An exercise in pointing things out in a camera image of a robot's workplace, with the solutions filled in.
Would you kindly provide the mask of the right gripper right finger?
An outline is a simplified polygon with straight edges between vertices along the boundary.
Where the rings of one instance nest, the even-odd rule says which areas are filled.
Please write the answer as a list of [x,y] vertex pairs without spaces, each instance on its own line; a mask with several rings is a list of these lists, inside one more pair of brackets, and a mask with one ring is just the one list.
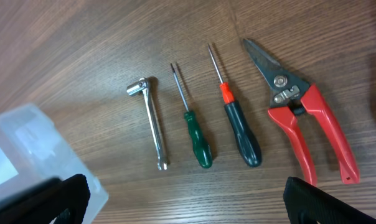
[[297,177],[288,177],[283,193],[293,224],[376,223],[376,219]]

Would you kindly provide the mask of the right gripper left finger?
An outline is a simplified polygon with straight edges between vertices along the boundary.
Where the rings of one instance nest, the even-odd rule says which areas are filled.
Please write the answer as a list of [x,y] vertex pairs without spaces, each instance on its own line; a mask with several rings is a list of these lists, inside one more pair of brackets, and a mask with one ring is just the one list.
[[0,223],[81,224],[89,199],[85,175],[52,177],[0,200]]

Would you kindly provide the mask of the clear plastic container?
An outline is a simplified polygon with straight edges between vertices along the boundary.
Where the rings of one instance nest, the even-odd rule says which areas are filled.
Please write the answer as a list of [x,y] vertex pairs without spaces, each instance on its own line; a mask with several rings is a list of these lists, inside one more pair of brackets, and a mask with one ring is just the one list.
[[90,199],[84,223],[91,223],[108,201],[108,193],[52,120],[36,105],[0,114],[0,207],[7,199],[47,179],[87,178]]

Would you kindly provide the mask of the black red handled screwdriver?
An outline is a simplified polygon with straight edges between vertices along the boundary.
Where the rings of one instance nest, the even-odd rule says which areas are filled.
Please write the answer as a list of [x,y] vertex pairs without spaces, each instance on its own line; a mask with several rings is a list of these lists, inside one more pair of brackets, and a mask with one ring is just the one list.
[[246,165],[249,167],[258,167],[262,163],[260,145],[250,129],[245,115],[243,114],[242,107],[235,99],[229,84],[224,82],[222,78],[222,74],[220,73],[219,66],[217,65],[210,44],[207,44],[207,48],[220,80],[220,89],[225,103],[224,108],[233,129],[238,151]]

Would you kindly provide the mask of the red handled cutters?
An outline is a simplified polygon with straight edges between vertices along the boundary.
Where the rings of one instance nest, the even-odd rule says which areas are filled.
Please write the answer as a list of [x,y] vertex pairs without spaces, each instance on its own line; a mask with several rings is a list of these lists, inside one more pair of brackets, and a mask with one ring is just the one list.
[[316,169],[298,126],[297,117],[313,115],[325,132],[339,163],[344,184],[358,184],[360,172],[354,153],[319,88],[285,69],[282,64],[250,39],[243,46],[270,88],[269,117],[285,132],[306,182],[316,186]]

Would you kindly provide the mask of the green handled screwdriver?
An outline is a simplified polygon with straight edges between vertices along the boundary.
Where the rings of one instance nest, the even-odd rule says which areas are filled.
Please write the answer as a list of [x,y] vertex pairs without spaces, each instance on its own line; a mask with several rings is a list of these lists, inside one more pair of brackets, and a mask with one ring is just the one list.
[[202,129],[197,121],[195,112],[193,110],[190,110],[187,105],[186,98],[182,91],[182,87],[177,77],[176,70],[173,64],[170,64],[170,66],[177,88],[179,90],[179,94],[186,109],[186,112],[184,113],[184,119],[187,123],[189,136],[192,140],[193,152],[196,156],[199,165],[204,169],[208,169],[212,166],[212,152],[210,150],[210,145],[206,140],[202,132]]

